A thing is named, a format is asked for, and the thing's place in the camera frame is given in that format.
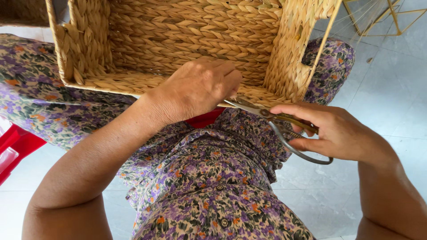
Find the hand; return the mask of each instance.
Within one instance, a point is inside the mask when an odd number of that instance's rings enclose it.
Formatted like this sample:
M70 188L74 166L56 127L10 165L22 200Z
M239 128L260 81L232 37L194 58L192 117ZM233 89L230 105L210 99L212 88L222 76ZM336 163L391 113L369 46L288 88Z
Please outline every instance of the hand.
M223 60L190 61L159 87L148 92L160 108L165 124L176 123L212 111L237 93L242 74Z
M298 150L368 163L375 163L379 158L397 157L384 138L345 109L301 102L278 105L271 108L270 112L292 114L319 128L319 139L299 138L289 142ZM297 126L293 128L295 132L302 130Z

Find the gray tile floor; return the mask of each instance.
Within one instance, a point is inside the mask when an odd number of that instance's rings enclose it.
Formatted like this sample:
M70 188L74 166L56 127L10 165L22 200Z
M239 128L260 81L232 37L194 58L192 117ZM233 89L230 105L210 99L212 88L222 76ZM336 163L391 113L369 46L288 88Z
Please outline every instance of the gray tile floor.
M421 0L405 0L403 10L427 7ZM334 37L351 42L355 31L342 8L332 29ZM409 179L427 199L427 33L421 17L402 36L366 37L351 44L356 63L331 105L347 109L364 124L382 134L401 158ZM326 20L319 21L312 38L322 36ZM392 32L391 22L376 29ZM52 42L49 29L0 27L0 32ZM0 186L0 232L8 240L20 239L25 207L48 169L64 154L45 145L22 160ZM362 217L357 164L336 160L329 166L292 156L276 171L273 184L278 198L288 204L319 238L354 240ZM128 239L135 212L125 201L127 189L119 179L104 191L108 222L115 240Z

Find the metal wire frame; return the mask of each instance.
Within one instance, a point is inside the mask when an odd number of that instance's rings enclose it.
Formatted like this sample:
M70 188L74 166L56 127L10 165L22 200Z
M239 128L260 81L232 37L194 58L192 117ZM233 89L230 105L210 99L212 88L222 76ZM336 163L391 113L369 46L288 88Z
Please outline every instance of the metal wire frame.
M344 4L345 9L347 10L347 13L349 14L351 20L353 21L353 25L356 28L356 32L359 36L362 37L375 37L375 36L400 36L402 35L402 33L404 33L412 24L414 24L415 21L417 21L425 12L427 12L427 9L418 9L418 10L411 10L411 11L405 11L405 12L396 12L395 11L395 5L400 1L400 0L396 0L395 2L391 2L391 0L387 0L387 3L389 5L389 7L383 11L383 13L378 16L372 23L370 23L366 29L364 29L363 31L360 30L359 26L357 25L357 20L354 18L353 13L351 12L350 7L348 6L349 2L354 2L354 1L358 1L358 0L343 0L342 3ZM399 24L398 24L398 15L400 14L405 14L405 13L411 13L411 12L421 12L421 14L413 21L411 22L411 24L409 24L405 29L401 30L399 28ZM381 22L381 19L386 16L386 15L391 15L393 17L393 22L396 26L396 34L384 34L384 35L368 35L368 32L372 29L372 27Z

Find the metal scissors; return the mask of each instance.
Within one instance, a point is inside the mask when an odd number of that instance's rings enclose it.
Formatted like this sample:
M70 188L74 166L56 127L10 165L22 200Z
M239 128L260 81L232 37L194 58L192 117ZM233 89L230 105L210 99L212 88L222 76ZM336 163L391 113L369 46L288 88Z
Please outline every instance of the metal scissors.
M314 158L311 158L304 153L296 150L293 148L288 141L283 137L283 134L289 134L293 136L294 138L305 138L301 136L300 134L292 131L291 129L288 129L284 127L283 125L280 125L279 123L281 121L291 122L299 127L302 127L304 129L310 130L311 132L318 134L319 130L314 128L313 126L307 125L305 123L300 122L299 120L295 119L292 115L289 114L272 114L270 111L266 108L258 107L253 105L252 103L245 101L244 99L240 97L236 97L234 100L224 100L226 103L229 103L235 107L241 108L245 111L248 111L250 113L256 114L262 118L265 118L268 122L268 124L271 126L271 128L274 130L274 132L279 137L280 141L285 145L291 152L295 153L297 156L312 162L316 164L322 164L322 165L328 165L331 164L333 161L333 158L329 157L329 161L322 161L317 160Z

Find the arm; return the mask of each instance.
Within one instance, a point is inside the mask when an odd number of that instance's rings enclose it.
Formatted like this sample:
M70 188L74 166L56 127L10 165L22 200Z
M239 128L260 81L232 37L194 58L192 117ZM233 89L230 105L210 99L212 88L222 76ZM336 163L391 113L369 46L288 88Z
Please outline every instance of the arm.
M308 103L280 105L319 127L319 139L294 139L293 147L358 161L363 218L358 239L421 240L427 236L427 206L409 181L393 148L342 108Z
M208 112L235 94L240 81L230 63L184 64L58 160L30 200L22 238L112 239L102 191L122 164L167 124Z

